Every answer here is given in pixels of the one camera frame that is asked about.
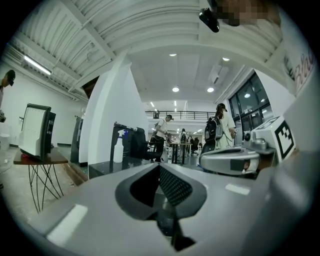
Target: sticker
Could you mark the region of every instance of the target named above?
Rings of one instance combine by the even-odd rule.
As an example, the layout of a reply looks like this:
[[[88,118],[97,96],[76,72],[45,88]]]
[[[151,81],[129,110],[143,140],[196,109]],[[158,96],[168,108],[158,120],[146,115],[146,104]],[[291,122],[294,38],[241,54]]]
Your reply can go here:
[[[283,121],[275,130],[275,136],[280,148],[281,159],[285,159],[295,145],[290,128],[286,121]]]
[[[228,184],[225,186],[226,190],[241,194],[241,195],[248,195],[250,192],[249,188],[243,187],[243,186],[237,186],[237,185],[233,185],[233,184]]]
[[[262,129],[266,129],[267,127],[269,127],[270,125],[272,125],[280,116],[274,117],[269,119],[268,121],[264,122],[263,124],[261,124],[260,126],[258,126],[257,128],[254,129],[254,131],[256,130],[262,130]]]

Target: ceiling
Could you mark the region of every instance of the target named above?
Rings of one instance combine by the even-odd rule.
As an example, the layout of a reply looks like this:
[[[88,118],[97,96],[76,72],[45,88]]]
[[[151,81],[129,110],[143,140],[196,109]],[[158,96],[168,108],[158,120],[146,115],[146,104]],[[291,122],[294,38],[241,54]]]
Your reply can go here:
[[[206,0],[47,0],[21,24],[2,60],[73,100],[86,100],[81,86],[109,71],[127,49],[144,102],[214,101],[244,65],[283,81],[277,29],[263,20],[239,27],[221,22],[213,33],[198,17],[206,7]],[[35,70],[23,55],[52,74]],[[176,85],[180,92],[173,94]]]

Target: glass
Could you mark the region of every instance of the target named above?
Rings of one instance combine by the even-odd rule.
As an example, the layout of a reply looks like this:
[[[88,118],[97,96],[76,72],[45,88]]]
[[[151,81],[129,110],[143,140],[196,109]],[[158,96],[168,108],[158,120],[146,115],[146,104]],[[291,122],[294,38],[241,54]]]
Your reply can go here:
[[[251,113],[250,116],[251,116],[252,129],[255,129],[259,125],[262,125],[262,122],[261,122],[260,115],[259,115],[258,111],[254,112],[254,113]]]
[[[258,96],[259,103],[265,102],[265,100],[268,98],[267,93],[265,91],[265,88],[260,81],[259,77],[257,74],[254,74],[252,78],[250,79],[252,86],[254,88],[254,91],[256,95]]]
[[[245,85],[238,92],[238,98],[242,112],[258,106],[256,95],[249,84]]]
[[[237,101],[237,96],[236,95],[234,95],[231,98],[231,105],[232,105],[232,110],[233,110],[234,117],[238,116],[240,114],[240,111],[239,111],[239,105],[238,105],[238,101]]]
[[[261,109],[262,112],[262,121],[265,122],[270,118],[274,117],[274,113],[272,112],[272,108],[270,105]]]

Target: baseball cap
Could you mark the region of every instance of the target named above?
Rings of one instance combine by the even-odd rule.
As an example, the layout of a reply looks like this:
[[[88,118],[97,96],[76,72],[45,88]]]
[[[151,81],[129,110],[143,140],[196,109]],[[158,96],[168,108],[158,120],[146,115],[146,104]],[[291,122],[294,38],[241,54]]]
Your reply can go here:
[[[9,85],[13,86],[14,85],[14,80],[16,78],[16,72],[11,69],[6,73],[6,76],[7,76]]]

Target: table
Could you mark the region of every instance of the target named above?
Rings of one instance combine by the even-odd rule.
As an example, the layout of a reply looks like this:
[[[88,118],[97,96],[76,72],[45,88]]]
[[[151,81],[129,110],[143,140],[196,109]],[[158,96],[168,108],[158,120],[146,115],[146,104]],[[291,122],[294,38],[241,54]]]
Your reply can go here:
[[[32,198],[33,198],[33,202],[36,208],[36,211],[39,213],[40,210],[40,203],[39,203],[39,195],[38,195],[38,178],[40,179],[40,181],[43,183],[44,185],[44,189],[43,189],[43,194],[42,194],[42,207],[41,209],[44,209],[44,198],[45,198],[45,191],[46,189],[56,198],[58,199],[61,198],[61,196],[64,195],[64,193],[61,190],[59,181],[58,181],[58,177],[57,177],[57,173],[56,173],[56,169],[55,169],[55,165],[59,165],[59,164],[67,164],[68,160],[59,153],[57,148],[52,148],[51,152],[49,154],[47,154],[46,158],[43,161],[31,158],[31,157],[23,157],[22,156],[23,153],[18,150],[18,152],[15,154],[14,160],[13,160],[13,164],[14,165],[23,165],[23,166],[28,166],[28,171],[29,171],[29,182],[30,182],[30,189],[31,189],[31,194],[32,194]],[[39,170],[39,166],[41,167],[41,169],[43,170],[43,172],[45,173],[45,181],[43,181],[38,174],[38,170]],[[56,178],[56,181],[58,183],[61,195],[58,193],[57,189],[55,188],[53,182],[52,182],[52,178],[50,175],[50,169],[51,167],[53,167],[53,171],[54,171],[54,175]],[[34,177],[36,175],[36,199],[37,199],[37,204],[36,204],[36,200],[35,200],[35,196],[34,196],[34,192],[32,190],[32,183],[34,181]],[[47,181],[49,180],[49,182],[51,183],[53,189],[55,190],[57,196],[47,187]]]
[[[185,164],[185,154],[186,154],[186,145],[191,145],[190,143],[168,143],[168,145],[172,145],[172,157],[171,163],[176,164],[178,158],[178,145],[183,146],[183,153],[182,153],[182,164]]]

